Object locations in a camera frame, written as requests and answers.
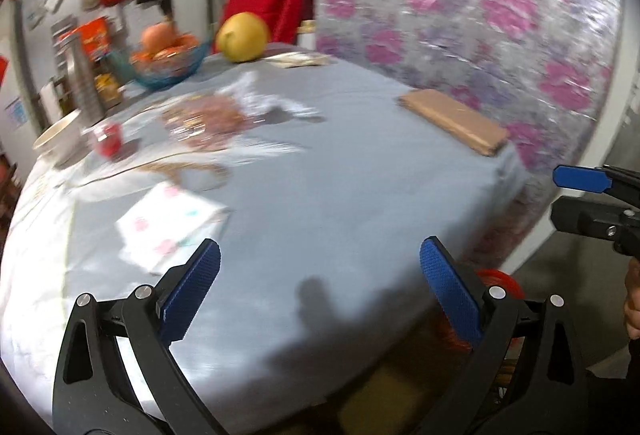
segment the metal bolt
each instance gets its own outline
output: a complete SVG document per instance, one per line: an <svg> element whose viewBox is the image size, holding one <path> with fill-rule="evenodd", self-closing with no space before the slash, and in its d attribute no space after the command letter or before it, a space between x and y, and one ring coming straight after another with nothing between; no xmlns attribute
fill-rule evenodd
<svg viewBox="0 0 640 435"><path fill-rule="evenodd" d="M76 303L79 307L84 307L87 303L89 303L89 301L91 301L91 296L89 296L89 294L80 294L78 296L78 299L76 300Z"/></svg>
<svg viewBox="0 0 640 435"><path fill-rule="evenodd" d="M136 298L139 300L143 300L144 298L148 298L151 296L151 287L149 285L143 285L142 287L138 287L136 289Z"/></svg>
<svg viewBox="0 0 640 435"><path fill-rule="evenodd" d="M507 293L504 291L502 287L491 287L489 289L489 296L494 299L501 300L507 296Z"/></svg>
<svg viewBox="0 0 640 435"><path fill-rule="evenodd" d="M554 307L561 307L564 305L564 300L562 299L562 296L558 296L558 294L553 294L553 296L549 298L549 301L551 301L551 304Z"/></svg>

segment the silver floral wall covering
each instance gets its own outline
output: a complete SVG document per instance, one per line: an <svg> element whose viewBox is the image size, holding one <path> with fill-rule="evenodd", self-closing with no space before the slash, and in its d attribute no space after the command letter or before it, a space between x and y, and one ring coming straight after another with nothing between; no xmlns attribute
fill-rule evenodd
<svg viewBox="0 0 640 435"><path fill-rule="evenodd" d="M580 158L607 96L621 0L317 0L318 49L437 88L511 132L526 189L472 255L497 265Z"/></svg>

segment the table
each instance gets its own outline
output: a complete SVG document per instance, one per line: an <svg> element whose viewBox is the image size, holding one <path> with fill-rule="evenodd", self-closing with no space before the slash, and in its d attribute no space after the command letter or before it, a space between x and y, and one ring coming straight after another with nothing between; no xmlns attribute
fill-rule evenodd
<svg viewBox="0 0 640 435"><path fill-rule="evenodd" d="M432 301L418 264L422 240L438 235L459 256L525 177L512 145L496 158L479 156L399 107L406 86L342 61L282 70L265 62L230 68L213 57L190 80L118 118L248 72L257 92L315 107L322 119L253 129L300 151L232 166L225 183L200 192L231 209L219 239L222 269L171 351L231 433L320 401L375 362ZM78 200L68 180L84 162L52 170L38 161L1 265L2 358L47 420L75 297L114 299L159 278L118 256L114 221L146 190ZM109 183L116 192L117 179ZM134 389L154 411L130 347L120 346Z"/></svg>

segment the metal bottle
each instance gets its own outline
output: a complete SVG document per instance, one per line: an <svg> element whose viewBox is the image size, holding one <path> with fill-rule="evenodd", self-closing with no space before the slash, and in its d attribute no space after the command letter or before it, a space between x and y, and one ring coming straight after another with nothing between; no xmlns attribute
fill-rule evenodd
<svg viewBox="0 0 640 435"><path fill-rule="evenodd" d="M95 89L94 72L82 49L78 33L74 32L60 42L65 54L66 78L74 96L76 108L81 111L85 126L93 126L106 116L106 110L98 91Z"/></svg>

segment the tan rectangular case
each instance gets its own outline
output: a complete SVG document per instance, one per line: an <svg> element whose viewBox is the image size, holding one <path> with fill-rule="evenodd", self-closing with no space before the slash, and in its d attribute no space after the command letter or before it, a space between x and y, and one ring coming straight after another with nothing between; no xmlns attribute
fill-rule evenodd
<svg viewBox="0 0 640 435"><path fill-rule="evenodd" d="M494 121L437 90L414 90L402 95L399 103L487 157L498 153L509 138Z"/></svg>

